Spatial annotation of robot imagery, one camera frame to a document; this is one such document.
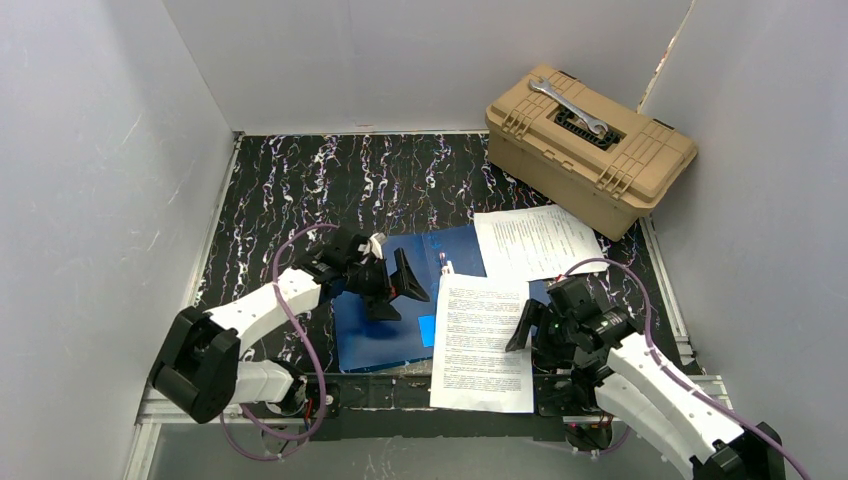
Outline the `white printed paper sheet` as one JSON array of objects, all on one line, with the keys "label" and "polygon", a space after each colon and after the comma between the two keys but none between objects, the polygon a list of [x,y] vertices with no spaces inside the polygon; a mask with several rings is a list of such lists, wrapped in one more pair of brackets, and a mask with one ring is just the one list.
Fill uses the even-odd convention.
[{"label": "white printed paper sheet", "polygon": [[508,352],[529,284],[463,274],[441,277],[437,295],[429,406],[530,414],[531,352]]}]

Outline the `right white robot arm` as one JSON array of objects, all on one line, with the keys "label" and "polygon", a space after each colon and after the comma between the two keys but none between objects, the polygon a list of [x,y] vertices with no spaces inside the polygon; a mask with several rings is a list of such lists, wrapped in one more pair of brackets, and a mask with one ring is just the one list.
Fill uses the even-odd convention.
[{"label": "right white robot arm", "polygon": [[744,426],[703,401],[703,388],[649,346],[642,322],[604,306],[578,278],[554,283],[547,295],[526,301],[505,347],[531,348],[542,369],[567,371],[561,394],[537,394],[541,412],[563,405],[618,419],[686,479],[785,478],[776,431],[765,422]]}]

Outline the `blue plastic folder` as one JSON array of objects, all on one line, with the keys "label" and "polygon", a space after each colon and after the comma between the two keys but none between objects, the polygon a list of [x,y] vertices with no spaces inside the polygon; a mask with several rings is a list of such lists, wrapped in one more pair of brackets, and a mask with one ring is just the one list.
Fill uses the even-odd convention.
[{"label": "blue plastic folder", "polygon": [[396,270],[395,249],[404,250],[416,279],[430,300],[399,297],[392,306],[399,321],[369,321],[360,296],[345,292],[332,302],[339,369],[369,372],[416,362],[433,356],[436,300],[441,267],[447,261],[458,274],[486,275],[478,240],[471,225],[422,234],[390,236],[383,253],[390,273]]}]

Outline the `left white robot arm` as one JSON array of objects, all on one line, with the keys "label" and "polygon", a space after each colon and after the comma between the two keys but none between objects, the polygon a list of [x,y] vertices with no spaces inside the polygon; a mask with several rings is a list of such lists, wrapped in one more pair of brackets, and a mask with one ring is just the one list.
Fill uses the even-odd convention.
[{"label": "left white robot arm", "polygon": [[231,405],[269,403],[284,414],[308,407],[327,409],[323,369],[315,368],[317,393],[309,396],[308,378],[283,360],[249,361],[247,350],[285,325],[306,341],[298,316],[350,293],[364,305],[369,321],[399,321],[399,298],[427,302],[429,293],[416,278],[402,248],[387,261],[384,235],[366,235],[331,225],[331,236],[297,256],[282,269],[272,263],[272,279],[225,305],[180,310],[148,374],[148,384],[199,424]]}]

